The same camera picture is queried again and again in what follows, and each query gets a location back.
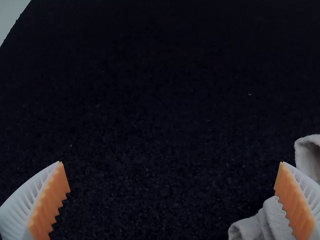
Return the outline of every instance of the dark fabric surface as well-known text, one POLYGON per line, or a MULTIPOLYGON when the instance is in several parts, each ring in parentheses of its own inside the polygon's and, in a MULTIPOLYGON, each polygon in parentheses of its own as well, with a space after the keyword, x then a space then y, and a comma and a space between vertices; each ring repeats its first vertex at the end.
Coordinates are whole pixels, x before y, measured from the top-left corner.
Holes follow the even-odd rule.
POLYGON ((319 133, 317 1, 32 0, 0 48, 0 202, 55 161, 54 240, 226 239, 319 133))

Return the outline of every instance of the towel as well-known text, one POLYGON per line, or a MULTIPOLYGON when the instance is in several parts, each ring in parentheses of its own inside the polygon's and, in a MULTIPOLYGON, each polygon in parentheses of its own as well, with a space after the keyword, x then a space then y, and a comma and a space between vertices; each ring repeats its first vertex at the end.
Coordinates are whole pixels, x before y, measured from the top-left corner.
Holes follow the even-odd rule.
MULTIPOLYGON (((296 168, 320 184, 320 134, 299 138, 294 143, 296 168)), ((252 217, 233 223, 229 240, 295 240, 286 212, 273 196, 252 217)))

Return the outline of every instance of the white ribbed plastic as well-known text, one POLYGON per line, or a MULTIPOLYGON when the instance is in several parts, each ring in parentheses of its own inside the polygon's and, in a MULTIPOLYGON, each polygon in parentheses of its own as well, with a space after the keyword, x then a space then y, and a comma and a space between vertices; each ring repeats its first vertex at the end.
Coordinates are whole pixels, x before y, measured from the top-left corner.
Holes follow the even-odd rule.
POLYGON ((59 161, 31 177, 0 207, 0 233, 3 240, 34 240, 28 223, 36 203, 59 161))
POLYGON ((303 192, 303 195, 314 217, 316 228, 309 237, 309 240, 320 240, 320 185, 296 167, 287 162, 283 163, 288 167, 294 176, 294 179, 303 192))

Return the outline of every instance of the gray cloth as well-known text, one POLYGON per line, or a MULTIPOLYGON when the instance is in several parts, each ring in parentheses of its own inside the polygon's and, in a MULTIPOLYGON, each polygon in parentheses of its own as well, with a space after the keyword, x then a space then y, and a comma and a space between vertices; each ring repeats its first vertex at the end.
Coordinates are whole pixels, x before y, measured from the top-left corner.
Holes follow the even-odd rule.
MULTIPOLYGON (((294 150, 296 167, 320 183, 320 135, 299 138, 294 150)), ((292 231, 282 204, 273 196, 256 215, 233 223, 228 235, 229 240, 295 240, 292 231)))

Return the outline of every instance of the carpet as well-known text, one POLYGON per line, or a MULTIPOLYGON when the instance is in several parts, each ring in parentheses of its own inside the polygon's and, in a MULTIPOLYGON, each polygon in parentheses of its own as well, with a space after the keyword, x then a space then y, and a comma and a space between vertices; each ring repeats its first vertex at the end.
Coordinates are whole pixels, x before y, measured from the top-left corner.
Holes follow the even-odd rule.
POLYGON ((227 239, 319 133, 317 1, 32 0, 0 48, 0 203, 62 161, 51 239, 227 239))

